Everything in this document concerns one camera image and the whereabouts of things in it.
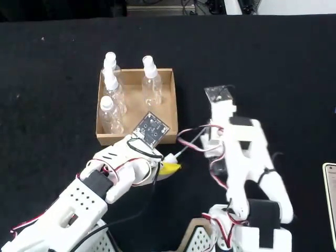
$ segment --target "black table surface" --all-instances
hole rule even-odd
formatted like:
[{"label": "black table surface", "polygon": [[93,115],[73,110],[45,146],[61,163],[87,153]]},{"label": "black table surface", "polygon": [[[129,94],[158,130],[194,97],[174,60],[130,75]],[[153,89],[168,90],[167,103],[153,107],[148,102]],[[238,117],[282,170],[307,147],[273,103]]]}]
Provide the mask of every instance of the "black table surface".
[{"label": "black table surface", "polygon": [[[107,51],[122,68],[152,55],[173,68],[179,129],[203,124],[203,88],[235,85],[238,115],[261,121],[281,151],[295,218],[293,251],[331,251],[322,164],[336,161],[336,16],[164,17],[0,24],[0,243],[43,212],[102,147],[95,137],[98,73]],[[180,145],[162,145],[163,154]],[[225,191],[189,150],[183,169],[158,183],[141,217],[110,230],[124,251],[176,249],[189,221]],[[104,216],[136,213],[149,187],[132,188]],[[253,183],[249,197],[264,197]]]}]

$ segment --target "circuit board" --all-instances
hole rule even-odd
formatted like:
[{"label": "circuit board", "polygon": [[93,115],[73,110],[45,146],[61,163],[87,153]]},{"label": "circuit board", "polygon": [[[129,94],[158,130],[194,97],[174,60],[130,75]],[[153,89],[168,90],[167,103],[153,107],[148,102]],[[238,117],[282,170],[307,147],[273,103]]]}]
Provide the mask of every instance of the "circuit board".
[{"label": "circuit board", "polygon": [[141,120],[135,127],[133,134],[140,138],[151,149],[154,149],[161,139],[168,133],[169,127],[152,112]]},{"label": "circuit board", "polygon": [[205,88],[204,91],[210,102],[233,100],[227,88],[228,86],[209,87]]}]

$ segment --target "white robotic arm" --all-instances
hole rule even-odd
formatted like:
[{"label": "white robotic arm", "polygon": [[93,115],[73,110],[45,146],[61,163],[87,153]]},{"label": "white robotic arm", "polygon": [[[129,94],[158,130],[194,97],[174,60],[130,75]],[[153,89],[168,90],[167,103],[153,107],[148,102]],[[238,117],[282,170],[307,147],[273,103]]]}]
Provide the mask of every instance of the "white robotic arm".
[{"label": "white robotic arm", "polygon": [[[162,155],[144,142],[132,141],[148,157],[130,149],[127,135],[113,146],[96,153],[85,169],[59,195],[36,222],[24,228],[2,252],[68,252],[89,232],[97,228],[108,204],[114,203],[131,186],[151,183],[161,167]],[[90,251],[105,233],[95,234],[76,251]]]},{"label": "white robotic arm", "polygon": [[[218,234],[219,247],[229,249],[228,243],[223,241],[230,235],[236,248],[241,249],[239,251],[291,251],[289,231],[274,229],[273,245],[265,248],[259,244],[259,228],[248,226],[248,222],[244,222],[251,215],[251,205],[244,189],[246,180],[258,183],[268,198],[278,204],[280,223],[289,223],[293,218],[291,202],[280,175],[274,169],[259,121],[234,116],[236,106],[225,86],[207,88],[205,91],[211,103],[211,125],[222,127],[223,130],[212,128],[209,133],[201,136],[201,142],[204,149],[214,148],[205,152],[207,158],[225,157],[228,176],[224,187],[227,188],[229,206],[215,205],[208,215],[204,214],[205,218],[212,221],[215,233]],[[222,185],[216,176],[213,177]]]}]

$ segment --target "plastic bottle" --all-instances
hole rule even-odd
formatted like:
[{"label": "plastic bottle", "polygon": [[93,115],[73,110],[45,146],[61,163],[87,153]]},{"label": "plastic bottle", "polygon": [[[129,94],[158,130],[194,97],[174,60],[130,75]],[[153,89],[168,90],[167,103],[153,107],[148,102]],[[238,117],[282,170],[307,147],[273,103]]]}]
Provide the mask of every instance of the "plastic bottle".
[{"label": "plastic bottle", "polygon": [[116,78],[111,69],[105,69],[103,71],[104,82],[105,82],[105,92],[104,95],[107,95],[112,98],[113,102],[118,106],[121,115],[123,116],[127,112],[127,107],[125,103],[125,95],[120,85],[120,80]]},{"label": "plastic bottle", "polygon": [[113,104],[109,96],[103,96],[100,100],[99,119],[105,134],[121,134],[124,132],[119,109]]},{"label": "plastic bottle", "polygon": [[145,76],[142,79],[142,92],[145,102],[149,106],[161,104],[162,101],[162,80],[157,72],[152,56],[145,56],[142,59]]},{"label": "plastic bottle", "polygon": [[105,60],[104,60],[104,69],[111,69],[114,72],[114,75],[117,78],[121,77],[121,69],[120,67],[117,65],[117,57],[116,54],[109,51],[106,55],[105,55]]}]

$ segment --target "open cardboard box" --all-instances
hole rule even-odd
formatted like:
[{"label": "open cardboard box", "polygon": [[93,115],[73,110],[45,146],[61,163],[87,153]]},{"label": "open cardboard box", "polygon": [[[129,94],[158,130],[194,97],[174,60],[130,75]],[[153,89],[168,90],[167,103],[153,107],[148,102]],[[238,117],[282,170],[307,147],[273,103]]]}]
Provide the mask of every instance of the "open cardboard box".
[{"label": "open cardboard box", "polygon": [[160,143],[175,143],[177,136],[177,107],[175,95],[175,81],[173,69],[158,69],[161,75],[162,87],[162,103],[159,106],[148,107],[145,104],[142,95],[142,78],[144,77],[143,69],[123,69],[121,78],[123,80],[123,91],[125,94],[125,102],[127,113],[123,116],[124,133],[123,134],[105,134],[100,123],[98,111],[100,99],[103,96],[104,81],[103,74],[100,73],[98,103],[97,103],[97,119],[96,119],[96,136],[101,145],[112,145],[125,135],[133,132],[135,127],[151,111],[170,127],[168,133],[163,137]]}]

